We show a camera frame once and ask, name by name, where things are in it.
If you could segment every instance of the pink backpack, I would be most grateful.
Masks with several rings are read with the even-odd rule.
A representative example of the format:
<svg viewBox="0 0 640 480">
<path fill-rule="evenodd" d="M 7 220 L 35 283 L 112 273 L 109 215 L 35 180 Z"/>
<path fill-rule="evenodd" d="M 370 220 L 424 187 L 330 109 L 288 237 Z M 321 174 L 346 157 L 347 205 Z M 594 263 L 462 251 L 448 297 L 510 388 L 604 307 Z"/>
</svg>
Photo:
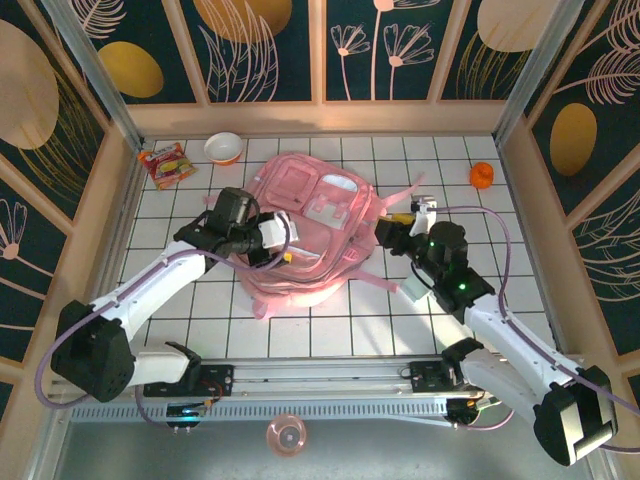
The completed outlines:
<svg viewBox="0 0 640 480">
<path fill-rule="evenodd" d="M 261 212 L 286 211 L 298 241 L 288 249 L 292 254 L 288 265 L 265 273 L 236 272 L 254 299 L 255 317 L 268 319 L 285 306 L 317 305 L 349 279 L 396 291 L 395 283 L 360 267 L 378 243 L 374 234 L 378 217 L 413 193 L 421 180 L 381 199 L 375 187 L 331 163 L 301 154 L 269 160 L 245 189 Z"/>
</svg>

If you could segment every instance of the snack package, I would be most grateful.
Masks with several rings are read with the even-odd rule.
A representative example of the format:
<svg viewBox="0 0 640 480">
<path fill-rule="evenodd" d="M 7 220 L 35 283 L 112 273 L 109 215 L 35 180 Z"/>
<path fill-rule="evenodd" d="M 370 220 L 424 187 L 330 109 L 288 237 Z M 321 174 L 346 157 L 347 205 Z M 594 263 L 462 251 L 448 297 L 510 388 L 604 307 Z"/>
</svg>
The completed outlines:
<svg viewBox="0 0 640 480">
<path fill-rule="evenodd" d="M 149 171 L 158 190 L 169 188 L 198 170 L 191 165 L 178 142 L 157 152 L 140 152 L 138 160 Z"/>
</svg>

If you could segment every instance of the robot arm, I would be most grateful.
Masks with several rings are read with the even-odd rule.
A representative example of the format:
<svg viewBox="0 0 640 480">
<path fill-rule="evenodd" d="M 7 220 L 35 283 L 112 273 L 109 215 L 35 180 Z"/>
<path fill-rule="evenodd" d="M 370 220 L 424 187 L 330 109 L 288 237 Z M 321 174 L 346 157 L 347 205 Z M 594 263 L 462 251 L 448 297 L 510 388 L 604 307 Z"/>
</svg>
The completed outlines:
<svg viewBox="0 0 640 480">
<path fill-rule="evenodd" d="M 286 214 L 256 212 L 249 218 L 252 203 L 250 194 L 225 188 L 213 210 L 181 228 L 158 258 L 127 283 L 91 305 L 68 304 L 60 314 L 58 336 L 90 313 L 113 306 L 62 343 L 51 358 L 53 371 L 101 402 L 113 400 L 128 386 L 147 383 L 182 382 L 190 390 L 199 378 L 198 355 L 174 342 L 134 355 L 129 342 L 175 293 L 217 263 L 195 250 L 222 258 L 246 254 L 250 266 L 260 267 L 274 260 L 270 248 L 284 243 L 283 222 L 290 239 L 296 239 Z"/>
<path fill-rule="evenodd" d="M 431 280 L 430 293 L 440 307 L 487 339 L 509 362 L 498 361 L 480 342 L 466 338 L 443 352 L 445 370 L 452 370 L 458 383 L 475 385 L 500 398 L 533 426 L 552 458 L 573 464 L 617 433 L 613 403 L 559 371 L 510 324 L 553 358 L 555 365 L 611 391 L 609 379 L 598 367 L 585 370 L 550 348 L 508 309 L 503 318 L 493 287 L 468 264 L 464 228 L 436 222 L 433 207 L 431 197 L 414 198 L 415 218 L 382 218 L 376 237 L 392 255 L 409 256 Z"/>
</svg>

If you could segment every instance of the yellow tag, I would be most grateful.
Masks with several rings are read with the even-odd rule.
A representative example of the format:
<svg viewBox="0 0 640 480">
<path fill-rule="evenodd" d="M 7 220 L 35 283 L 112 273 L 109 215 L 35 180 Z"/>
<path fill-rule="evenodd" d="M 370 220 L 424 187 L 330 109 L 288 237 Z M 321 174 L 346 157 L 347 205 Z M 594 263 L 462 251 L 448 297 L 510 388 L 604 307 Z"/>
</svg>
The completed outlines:
<svg viewBox="0 0 640 480">
<path fill-rule="evenodd" d="M 415 216 L 411 213 L 394 213 L 391 215 L 391 220 L 394 222 L 400 222 L 404 225 L 411 225 L 415 219 Z"/>
</svg>

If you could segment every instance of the white tile floor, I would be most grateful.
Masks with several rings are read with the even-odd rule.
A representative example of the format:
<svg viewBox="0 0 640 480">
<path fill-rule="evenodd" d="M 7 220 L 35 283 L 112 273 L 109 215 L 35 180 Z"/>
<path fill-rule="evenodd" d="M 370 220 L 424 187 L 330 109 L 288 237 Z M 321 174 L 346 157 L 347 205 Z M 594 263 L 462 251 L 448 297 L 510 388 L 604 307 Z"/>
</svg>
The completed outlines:
<svg viewBox="0 0 640 480">
<path fill-rule="evenodd" d="M 157 142 L 156 148 L 168 143 Z M 527 326 L 554 343 L 491 137 L 252 138 L 245 140 L 245 152 L 237 164 L 216 168 L 204 157 L 203 140 L 181 143 L 199 170 L 177 188 L 162 192 L 155 191 L 151 181 L 145 183 L 121 282 L 156 258 L 173 233 L 202 212 L 204 196 L 225 186 L 242 187 L 278 153 L 310 153 L 376 184 L 381 196 L 407 187 L 410 179 L 424 172 L 427 177 L 418 193 L 434 195 L 440 205 L 482 205 L 503 212 L 515 242 L 507 301 Z M 495 170 L 495 184 L 485 191 L 468 184 L 469 170 L 480 160 L 490 162 Z M 407 200 L 392 211 L 408 211 L 408 207 Z M 466 229 L 472 266 L 497 289 L 506 250 L 499 225 L 478 213 L 456 213 L 451 218 Z M 410 272 L 408 259 L 393 257 L 381 248 L 365 270 L 398 281 Z M 435 301 L 424 299 L 413 305 L 402 293 L 388 294 L 357 280 L 318 306 L 288 309 L 279 315 L 270 322 L 253 319 L 251 299 L 233 271 L 217 266 L 158 310 L 133 344 L 139 349 L 174 340 L 208 359 L 415 355 L 439 353 L 470 334 Z"/>
</svg>

